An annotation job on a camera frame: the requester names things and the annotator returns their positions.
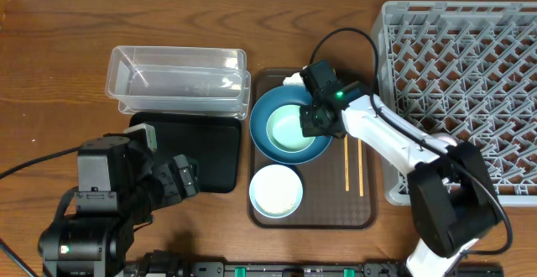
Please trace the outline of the large dark blue bowl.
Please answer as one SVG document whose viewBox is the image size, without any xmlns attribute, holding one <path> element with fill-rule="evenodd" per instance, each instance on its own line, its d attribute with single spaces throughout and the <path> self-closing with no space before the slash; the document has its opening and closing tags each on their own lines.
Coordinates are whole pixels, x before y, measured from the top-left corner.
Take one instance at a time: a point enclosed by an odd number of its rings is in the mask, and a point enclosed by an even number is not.
<svg viewBox="0 0 537 277">
<path fill-rule="evenodd" d="M 255 103 L 250 118 L 250 134 L 257 148 L 268 158 L 285 165 L 299 165 L 322 154 L 330 145 L 332 137 L 314 137 L 313 144 L 298 153 L 286 153 L 269 141 L 266 125 L 271 113 L 278 107 L 295 104 L 308 105 L 311 96 L 302 86 L 278 86 L 264 93 Z"/>
</svg>

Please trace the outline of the small mint green bowl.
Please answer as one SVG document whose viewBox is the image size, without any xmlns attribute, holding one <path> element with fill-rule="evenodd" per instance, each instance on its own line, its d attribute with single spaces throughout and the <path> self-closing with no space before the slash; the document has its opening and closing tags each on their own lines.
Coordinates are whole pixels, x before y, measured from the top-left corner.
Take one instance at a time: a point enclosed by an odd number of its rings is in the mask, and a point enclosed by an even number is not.
<svg viewBox="0 0 537 277">
<path fill-rule="evenodd" d="M 284 105 L 274 110 L 266 125 L 268 139 L 277 149 L 298 153 L 309 148 L 314 137 L 305 137 L 300 126 L 300 106 Z"/>
</svg>

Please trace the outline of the white pink paper cup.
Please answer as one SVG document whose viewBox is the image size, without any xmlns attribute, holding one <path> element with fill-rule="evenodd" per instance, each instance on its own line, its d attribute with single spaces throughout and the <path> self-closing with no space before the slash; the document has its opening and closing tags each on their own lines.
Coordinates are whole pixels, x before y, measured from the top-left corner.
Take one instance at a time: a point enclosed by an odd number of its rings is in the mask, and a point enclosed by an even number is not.
<svg viewBox="0 0 537 277">
<path fill-rule="evenodd" d="M 458 145 L 457 140 L 453 138 L 451 135 L 449 135 L 448 133 L 433 133 L 432 137 L 442 140 L 452 146 Z"/>
</svg>

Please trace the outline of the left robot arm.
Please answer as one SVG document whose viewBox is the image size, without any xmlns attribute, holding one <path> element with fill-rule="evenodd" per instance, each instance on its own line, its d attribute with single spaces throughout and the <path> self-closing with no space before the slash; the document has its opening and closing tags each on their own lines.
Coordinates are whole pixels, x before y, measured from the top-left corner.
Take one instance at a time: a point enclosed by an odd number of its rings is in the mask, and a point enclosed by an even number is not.
<svg viewBox="0 0 537 277">
<path fill-rule="evenodd" d="M 153 211 L 197 195 L 198 164 L 183 154 L 161 165 L 145 138 L 108 134 L 77 154 L 78 186 L 61 198 L 39 238 L 46 276 L 116 276 L 134 234 Z"/>
</svg>

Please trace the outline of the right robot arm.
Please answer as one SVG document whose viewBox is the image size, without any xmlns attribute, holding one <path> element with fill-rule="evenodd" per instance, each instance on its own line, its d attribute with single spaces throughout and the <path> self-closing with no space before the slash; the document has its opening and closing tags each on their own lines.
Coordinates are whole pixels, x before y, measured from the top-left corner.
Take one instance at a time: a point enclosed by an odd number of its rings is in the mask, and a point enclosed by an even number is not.
<svg viewBox="0 0 537 277">
<path fill-rule="evenodd" d="M 448 276 L 473 245 L 508 222 L 485 160 L 469 142 L 450 144 L 406 122 L 361 82 L 301 79 L 312 101 L 300 109 L 306 137 L 360 139 L 406 175 L 420 240 L 406 259 L 411 276 Z"/>
</svg>

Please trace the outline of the grey dishwasher rack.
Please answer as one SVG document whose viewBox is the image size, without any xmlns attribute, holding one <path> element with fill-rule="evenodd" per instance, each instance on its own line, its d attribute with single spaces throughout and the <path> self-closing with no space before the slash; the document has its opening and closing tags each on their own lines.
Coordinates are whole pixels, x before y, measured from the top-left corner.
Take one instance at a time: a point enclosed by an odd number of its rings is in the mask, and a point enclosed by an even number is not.
<svg viewBox="0 0 537 277">
<path fill-rule="evenodd" d="M 536 6 L 385 3 L 373 25 L 382 101 L 482 152 L 500 202 L 536 203 Z"/>
</svg>

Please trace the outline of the left wooden chopstick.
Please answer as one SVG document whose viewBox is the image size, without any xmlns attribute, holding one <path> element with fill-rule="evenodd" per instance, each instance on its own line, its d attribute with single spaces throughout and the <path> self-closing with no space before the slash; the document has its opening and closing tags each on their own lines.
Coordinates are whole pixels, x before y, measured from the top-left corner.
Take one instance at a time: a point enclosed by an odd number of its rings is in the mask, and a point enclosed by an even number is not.
<svg viewBox="0 0 537 277">
<path fill-rule="evenodd" d="M 344 172 L 345 172 L 345 191 L 350 191 L 349 181 L 349 154 L 348 154 L 348 137 L 344 138 Z"/>
</svg>

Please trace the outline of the wooden chopstick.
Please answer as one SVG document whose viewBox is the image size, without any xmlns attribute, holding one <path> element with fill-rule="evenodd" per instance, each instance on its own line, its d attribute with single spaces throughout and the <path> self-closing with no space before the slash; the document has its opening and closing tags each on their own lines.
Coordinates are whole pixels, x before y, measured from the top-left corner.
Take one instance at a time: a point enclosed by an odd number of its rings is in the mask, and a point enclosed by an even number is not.
<svg viewBox="0 0 537 277">
<path fill-rule="evenodd" d="M 350 191 L 349 181 L 349 154 L 348 154 L 348 137 L 344 138 L 344 172 L 345 172 L 345 191 Z"/>
<path fill-rule="evenodd" d="M 357 140 L 359 196 L 364 197 L 362 140 Z"/>
</svg>

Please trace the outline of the right wooden chopstick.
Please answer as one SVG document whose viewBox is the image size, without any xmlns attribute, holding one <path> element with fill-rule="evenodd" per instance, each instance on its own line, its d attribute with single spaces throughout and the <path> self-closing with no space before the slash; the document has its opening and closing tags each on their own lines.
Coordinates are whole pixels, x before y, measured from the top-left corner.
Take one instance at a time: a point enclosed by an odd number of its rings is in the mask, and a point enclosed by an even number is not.
<svg viewBox="0 0 537 277">
<path fill-rule="evenodd" d="M 362 140 L 357 140 L 359 196 L 364 197 Z"/>
</svg>

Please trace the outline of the crumpled white tissue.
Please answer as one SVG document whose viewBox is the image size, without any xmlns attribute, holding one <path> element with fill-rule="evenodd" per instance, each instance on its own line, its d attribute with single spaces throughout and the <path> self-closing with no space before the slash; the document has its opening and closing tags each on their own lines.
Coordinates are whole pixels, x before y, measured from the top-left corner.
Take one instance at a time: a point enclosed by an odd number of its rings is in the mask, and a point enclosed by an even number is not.
<svg viewBox="0 0 537 277">
<path fill-rule="evenodd" d="M 287 76 L 283 80 L 284 86 L 302 86 L 305 87 L 304 77 L 301 75 L 302 71 L 306 71 L 308 66 L 304 66 L 300 71 L 295 72 L 291 76 Z"/>
</svg>

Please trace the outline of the black plastic bin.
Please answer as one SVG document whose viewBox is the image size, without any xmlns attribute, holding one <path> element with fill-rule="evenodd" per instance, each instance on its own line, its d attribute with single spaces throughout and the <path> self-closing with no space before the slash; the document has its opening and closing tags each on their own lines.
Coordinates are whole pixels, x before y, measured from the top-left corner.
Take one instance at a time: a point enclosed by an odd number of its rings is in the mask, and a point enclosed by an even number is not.
<svg viewBox="0 0 537 277">
<path fill-rule="evenodd" d="M 236 118 L 138 112 L 130 126 L 155 128 L 154 163 L 162 165 L 183 154 L 196 163 L 201 191 L 229 193 L 237 183 L 242 124 Z"/>
</svg>

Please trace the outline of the brown plastic serving tray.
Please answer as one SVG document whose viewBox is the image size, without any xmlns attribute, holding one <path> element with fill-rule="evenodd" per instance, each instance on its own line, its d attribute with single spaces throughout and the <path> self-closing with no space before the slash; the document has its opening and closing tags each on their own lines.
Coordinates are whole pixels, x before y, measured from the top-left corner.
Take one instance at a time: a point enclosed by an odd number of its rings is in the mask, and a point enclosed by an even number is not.
<svg viewBox="0 0 537 277">
<path fill-rule="evenodd" d="M 376 177 L 368 168 L 369 147 L 362 143 L 364 197 L 359 196 L 357 139 L 348 139 L 350 191 L 345 191 L 344 139 L 332 138 L 315 159 L 288 165 L 300 177 L 304 195 L 288 217 L 271 219 L 248 206 L 252 222 L 263 228 L 353 229 L 370 227 L 378 214 Z"/>
</svg>

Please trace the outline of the clear plastic bin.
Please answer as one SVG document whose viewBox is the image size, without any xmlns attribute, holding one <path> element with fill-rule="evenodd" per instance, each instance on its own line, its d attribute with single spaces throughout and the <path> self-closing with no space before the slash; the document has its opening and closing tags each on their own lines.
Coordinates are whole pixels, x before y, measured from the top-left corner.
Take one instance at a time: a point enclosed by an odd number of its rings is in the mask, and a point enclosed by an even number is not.
<svg viewBox="0 0 537 277">
<path fill-rule="evenodd" d="M 106 94 L 124 114 L 248 115 L 251 75 L 240 49 L 131 46 L 112 50 Z"/>
</svg>

